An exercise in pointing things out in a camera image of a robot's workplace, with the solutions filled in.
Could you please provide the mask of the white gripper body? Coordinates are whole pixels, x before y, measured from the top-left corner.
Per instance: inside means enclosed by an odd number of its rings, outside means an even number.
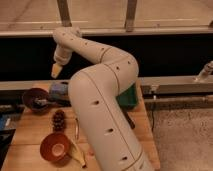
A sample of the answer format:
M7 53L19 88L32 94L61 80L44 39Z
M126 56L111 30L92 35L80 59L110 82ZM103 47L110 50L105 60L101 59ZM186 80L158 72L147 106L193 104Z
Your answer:
M72 56L72 51L61 47L59 45L56 46L56 50L54 52L54 61L59 65L67 65Z

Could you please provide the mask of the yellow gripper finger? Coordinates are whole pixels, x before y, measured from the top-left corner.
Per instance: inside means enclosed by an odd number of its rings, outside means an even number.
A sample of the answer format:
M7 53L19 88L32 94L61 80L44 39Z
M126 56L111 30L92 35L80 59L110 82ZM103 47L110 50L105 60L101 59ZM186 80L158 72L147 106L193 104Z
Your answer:
M61 71L62 71L62 66L57 63L54 63L52 66L51 77L56 79L59 76Z

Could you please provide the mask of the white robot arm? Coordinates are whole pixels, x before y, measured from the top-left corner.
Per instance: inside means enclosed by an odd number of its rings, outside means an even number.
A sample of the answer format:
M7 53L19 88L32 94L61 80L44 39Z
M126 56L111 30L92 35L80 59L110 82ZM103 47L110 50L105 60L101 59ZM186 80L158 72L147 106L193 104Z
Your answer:
M78 28L59 27L53 31L53 39L57 46L52 77L59 75L72 53L92 63L71 77L68 96L101 170L154 171L116 100L138 78L134 56L84 39Z

